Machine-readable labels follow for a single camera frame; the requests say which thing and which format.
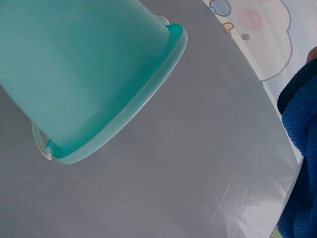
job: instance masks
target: bucket handle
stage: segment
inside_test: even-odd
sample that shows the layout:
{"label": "bucket handle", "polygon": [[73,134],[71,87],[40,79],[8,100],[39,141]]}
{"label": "bucket handle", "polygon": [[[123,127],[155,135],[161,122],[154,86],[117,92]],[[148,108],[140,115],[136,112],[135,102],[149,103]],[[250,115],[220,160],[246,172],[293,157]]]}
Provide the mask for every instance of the bucket handle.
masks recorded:
{"label": "bucket handle", "polygon": [[41,136],[41,131],[40,129],[38,128],[37,125],[35,125],[35,123],[32,121],[31,122],[31,125],[32,125],[32,133],[33,133],[33,137],[34,137],[34,140],[35,140],[35,143],[37,145],[37,147],[39,148],[41,154],[47,158],[48,160],[51,160],[52,159],[52,155],[47,152],[46,150],[46,147],[45,147],[45,143],[44,143],[44,140]]}

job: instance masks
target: fuzzy blue fabric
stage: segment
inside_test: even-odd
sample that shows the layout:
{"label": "fuzzy blue fabric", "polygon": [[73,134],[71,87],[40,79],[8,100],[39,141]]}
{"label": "fuzzy blue fabric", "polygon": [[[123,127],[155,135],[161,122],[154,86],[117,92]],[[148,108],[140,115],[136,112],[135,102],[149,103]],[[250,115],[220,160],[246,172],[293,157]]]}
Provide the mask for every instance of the fuzzy blue fabric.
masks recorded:
{"label": "fuzzy blue fabric", "polygon": [[284,238],[317,238],[317,75],[289,98],[282,122],[304,161],[278,230]]}

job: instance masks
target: cartoon print fabric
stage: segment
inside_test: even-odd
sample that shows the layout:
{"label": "cartoon print fabric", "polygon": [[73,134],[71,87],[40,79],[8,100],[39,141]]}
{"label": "cartoon print fabric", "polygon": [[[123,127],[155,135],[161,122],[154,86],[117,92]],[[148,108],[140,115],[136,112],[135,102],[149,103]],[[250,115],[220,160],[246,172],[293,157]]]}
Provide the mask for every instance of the cartoon print fabric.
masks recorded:
{"label": "cartoon print fabric", "polygon": [[211,11],[244,45],[259,68],[260,80],[279,75],[292,56],[291,14],[281,0],[210,0]]}

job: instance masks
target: plastic sheet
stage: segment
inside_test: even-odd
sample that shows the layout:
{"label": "plastic sheet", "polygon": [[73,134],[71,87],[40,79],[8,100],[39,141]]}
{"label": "plastic sheet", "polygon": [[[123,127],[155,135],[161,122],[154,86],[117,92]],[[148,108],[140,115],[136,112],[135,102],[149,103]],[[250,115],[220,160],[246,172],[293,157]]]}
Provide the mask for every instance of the plastic sheet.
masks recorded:
{"label": "plastic sheet", "polygon": [[[235,40],[276,108],[278,95],[317,45],[317,1],[204,2]],[[299,163],[301,155],[293,150]]]}

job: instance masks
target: plastic handle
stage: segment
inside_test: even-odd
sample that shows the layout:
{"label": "plastic handle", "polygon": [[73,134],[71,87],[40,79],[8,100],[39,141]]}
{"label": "plastic handle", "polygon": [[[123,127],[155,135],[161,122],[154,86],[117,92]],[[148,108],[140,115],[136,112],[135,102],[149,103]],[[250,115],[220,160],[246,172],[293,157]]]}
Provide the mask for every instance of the plastic handle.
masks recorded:
{"label": "plastic handle", "polygon": [[52,155],[46,151],[46,147],[45,147],[45,143],[44,140],[41,136],[41,132],[40,129],[38,128],[37,125],[35,125],[34,122],[32,122],[32,132],[33,132],[33,136],[34,136],[34,140],[36,145],[38,146],[41,154],[47,158],[48,160],[52,159]]}
{"label": "plastic handle", "polygon": [[169,25],[169,21],[163,16],[157,16],[157,18],[163,22],[165,25]]}

